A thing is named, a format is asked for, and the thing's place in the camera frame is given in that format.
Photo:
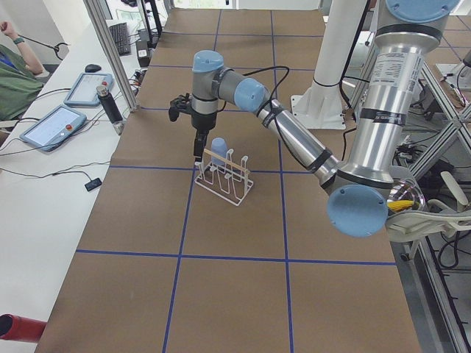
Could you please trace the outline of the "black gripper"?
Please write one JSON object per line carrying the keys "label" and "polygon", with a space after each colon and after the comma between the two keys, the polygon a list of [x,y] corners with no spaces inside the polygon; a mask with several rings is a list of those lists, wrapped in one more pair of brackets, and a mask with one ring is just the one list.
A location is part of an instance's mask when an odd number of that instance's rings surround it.
{"label": "black gripper", "polygon": [[194,139],[194,158],[196,162],[202,161],[205,139],[207,139],[208,132],[215,127],[216,118],[216,111],[209,114],[202,114],[193,110],[191,113],[191,125],[197,130]]}

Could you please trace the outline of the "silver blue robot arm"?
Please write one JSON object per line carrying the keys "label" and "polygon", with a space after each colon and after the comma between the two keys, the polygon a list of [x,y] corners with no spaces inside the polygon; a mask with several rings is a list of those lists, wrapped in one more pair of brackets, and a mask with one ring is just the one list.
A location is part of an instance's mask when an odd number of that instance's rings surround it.
{"label": "silver blue robot arm", "polygon": [[354,237],[375,234],[388,215],[390,167],[425,55],[439,45],[456,5],[455,1],[380,2],[374,37],[378,55],[348,158],[335,157],[314,132],[344,126],[336,87],[343,80],[368,1],[331,4],[312,85],[295,97],[290,108],[259,81],[228,68],[220,53],[198,51],[189,106],[196,130],[195,160],[202,161],[219,103],[234,104],[259,118],[293,158],[319,179],[329,196],[327,214],[335,228]]}

